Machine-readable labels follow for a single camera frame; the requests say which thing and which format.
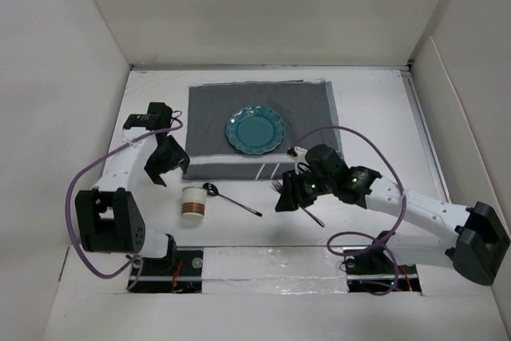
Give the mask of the black fork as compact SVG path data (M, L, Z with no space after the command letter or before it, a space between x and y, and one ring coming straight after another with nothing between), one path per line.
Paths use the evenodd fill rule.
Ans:
M273 189L276 190L277 193L281 194L283 192L283 186L278 180L272 180L271 184ZM325 227L325 223L322 220L320 220L316 215L314 215L312 212L308 211L306 208L301 208L301 210L305 212L321 228Z

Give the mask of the steel cup with brown band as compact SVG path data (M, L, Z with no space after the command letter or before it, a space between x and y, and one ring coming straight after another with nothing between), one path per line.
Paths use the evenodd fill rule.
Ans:
M205 214L207 192L204 188L186 187L182 190L181 216L202 220Z

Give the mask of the black spoon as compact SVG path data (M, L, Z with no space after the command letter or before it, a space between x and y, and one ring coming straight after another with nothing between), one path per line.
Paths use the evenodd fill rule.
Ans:
M218 196L218 197L226 200L227 202L234 204L235 206L242 208L247 212L250 212L251 214L253 214L255 216L258 216L258 217L263 216L263 214L261 212L255 210L254 208L250 208L247 205L241 204L239 201L233 200L231 197L228 197L228 196L220 193L219 189L213 183L206 182L202 185L202 188L206 191L208 196L211 196L211 197Z

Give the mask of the teal scalloped plate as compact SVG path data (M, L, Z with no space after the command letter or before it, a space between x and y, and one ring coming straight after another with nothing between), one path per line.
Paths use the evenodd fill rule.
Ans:
M262 105L249 105L233 113L227 121L228 143L245 155L262 155L276 149L286 136L283 118Z

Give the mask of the grey striped placemat cloth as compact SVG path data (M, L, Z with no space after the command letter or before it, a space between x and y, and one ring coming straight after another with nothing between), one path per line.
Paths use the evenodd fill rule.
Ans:
M270 180L293 169L293 145L341 153L329 81L247 81L188 92L184 180Z

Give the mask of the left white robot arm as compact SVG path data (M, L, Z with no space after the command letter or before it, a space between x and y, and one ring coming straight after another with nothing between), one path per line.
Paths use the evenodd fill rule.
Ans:
M129 115L122 129L122 150L114 153L93 188L75 197L85 251L139 255L164 275L176 269L173 238L146 227L133 195L144 176L164 187L165 173L187 172L190 158L169 134L171 124L172 109L163 102L149 103L144 114Z

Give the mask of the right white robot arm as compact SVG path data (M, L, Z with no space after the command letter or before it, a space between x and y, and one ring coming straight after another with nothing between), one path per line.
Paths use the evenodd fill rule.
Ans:
M368 256L376 271L388 272L397 262L425 264L453 269L482 286L493 284L510 238L490 205L478 201L466 207L405 190L373 169L348 166L327 145L291 147L287 155L295 167L283 174L276 211L310 207L319 196L331 194L344 204L385 213L426 231L426 236L381 232Z

